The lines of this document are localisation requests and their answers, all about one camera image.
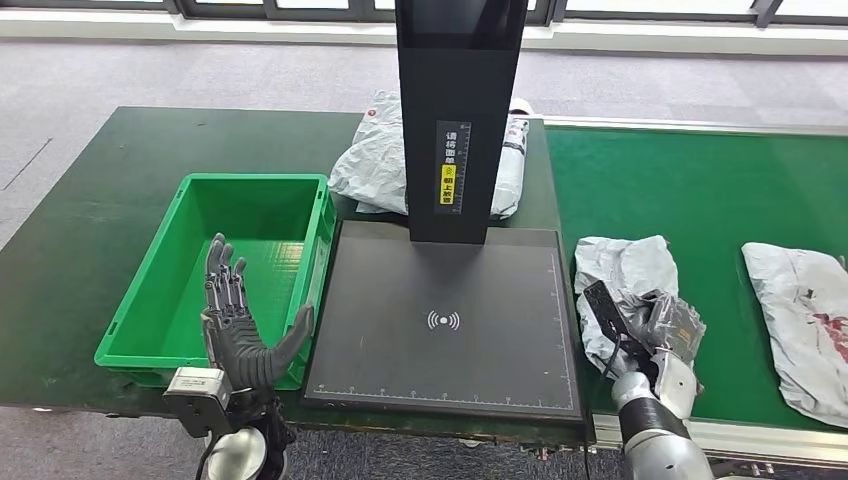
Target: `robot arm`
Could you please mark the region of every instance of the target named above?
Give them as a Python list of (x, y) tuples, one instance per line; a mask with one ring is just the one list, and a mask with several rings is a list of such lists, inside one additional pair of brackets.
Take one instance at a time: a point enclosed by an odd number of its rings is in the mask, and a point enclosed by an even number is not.
[(627, 372), (612, 388), (624, 444), (625, 471), (633, 480), (712, 480), (704, 452), (683, 420), (651, 391), (648, 377)]
[(245, 260), (233, 267), (233, 247), (220, 233), (206, 258), (206, 307), (200, 315), (210, 368), (183, 367), (163, 398), (185, 430), (207, 438), (197, 479), (265, 480), (287, 476), (286, 427), (274, 382), (314, 328), (314, 309), (302, 306), (286, 335), (268, 347), (247, 305)]
[[(590, 285), (583, 293), (604, 335), (616, 342), (615, 351), (620, 346), (639, 365), (640, 371), (622, 374), (612, 387), (624, 445), (626, 478), (714, 479), (706, 455), (692, 441), (686, 428), (698, 391), (689, 364), (669, 348), (649, 351), (637, 341), (632, 336), (632, 326), (625, 323), (603, 282)], [(669, 318), (675, 313), (673, 308), (662, 312)]]

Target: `red marking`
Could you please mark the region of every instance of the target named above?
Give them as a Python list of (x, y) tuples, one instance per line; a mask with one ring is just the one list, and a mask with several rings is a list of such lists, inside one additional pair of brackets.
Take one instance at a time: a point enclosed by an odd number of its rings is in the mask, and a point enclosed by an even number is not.
[(848, 318), (830, 318), (826, 313), (815, 313), (813, 317), (821, 320), (824, 331), (833, 341), (833, 348), (842, 355), (842, 360), (848, 363)]

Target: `cable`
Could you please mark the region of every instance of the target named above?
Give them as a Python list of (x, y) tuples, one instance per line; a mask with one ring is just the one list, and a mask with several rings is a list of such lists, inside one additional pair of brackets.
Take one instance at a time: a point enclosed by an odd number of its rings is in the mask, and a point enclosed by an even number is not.
[[(598, 383), (595, 384), (595, 388), (592, 391), (592, 396), (589, 397), (589, 403), (594, 403), (595, 399), (598, 397), (598, 392), (601, 391), (601, 385), (604, 384), (604, 379), (607, 378), (610, 370), (612, 370), (612, 364), (615, 362), (615, 357), (618, 356), (618, 350), (621, 348), (621, 335), (619, 335), (618, 340), (615, 341), (615, 348), (612, 350), (612, 355), (610, 355), (610, 359), (607, 360), (607, 363), (604, 364), (604, 371), (601, 373), (600, 378), (598, 378)], [(592, 480), (591, 475), (589, 474), (589, 432), (586, 432), (586, 438), (583, 439), (583, 469), (586, 471), (586, 480)]]
[(194, 475), (194, 480), (203, 480), (203, 467), (206, 465), (206, 460), (209, 459), (209, 455), (212, 454), (212, 450), (215, 448), (215, 444), (218, 443), (218, 439), (220, 437), (212, 436), (212, 439), (209, 441), (209, 445), (206, 446), (206, 450), (203, 451), (203, 454), (200, 456), (200, 463), (197, 464), (197, 473)]

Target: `white package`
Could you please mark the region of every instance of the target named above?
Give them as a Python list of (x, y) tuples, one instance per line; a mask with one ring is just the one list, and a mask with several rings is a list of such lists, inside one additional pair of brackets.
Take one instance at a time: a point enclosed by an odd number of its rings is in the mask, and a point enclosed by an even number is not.
[(848, 428), (848, 273), (835, 258), (809, 250), (746, 243), (742, 254), (784, 401)]
[[(583, 290), (603, 280), (617, 304), (622, 301), (622, 291), (641, 296), (651, 290), (662, 290), (677, 296), (677, 265), (668, 251), (665, 238), (659, 235), (635, 241), (581, 238), (574, 258), (577, 270), (574, 291), (579, 295), (577, 313), (580, 315), (583, 348), (589, 361), (603, 370), (615, 344), (601, 332), (589, 302), (583, 297)], [(609, 376), (615, 379), (632, 370), (636, 370), (636, 362), (619, 350)]]
[[(518, 209), (524, 181), (527, 120), (510, 116), (491, 214), (507, 218)], [(407, 214), (406, 165), (400, 95), (378, 91), (356, 129), (351, 146), (336, 161), (327, 183), (330, 191), (357, 200), (356, 211)]]

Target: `green bin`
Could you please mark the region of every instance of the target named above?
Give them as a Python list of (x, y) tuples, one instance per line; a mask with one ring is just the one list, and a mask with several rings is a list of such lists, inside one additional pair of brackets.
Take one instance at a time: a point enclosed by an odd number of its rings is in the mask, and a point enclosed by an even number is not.
[[(336, 211), (323, 175), (192, 174), (153, 237), (94, 356), (97, 365), (146, 387), (165, 387), (177, 367), (206, 367), (200, 312), (204, 261), (217, 232), (245, 257), (245, 287), (259, 334), (269, 345), (297, 309), (316, 318), (335, 232)], [(276, 387), (303, 382), (311, 339)]]

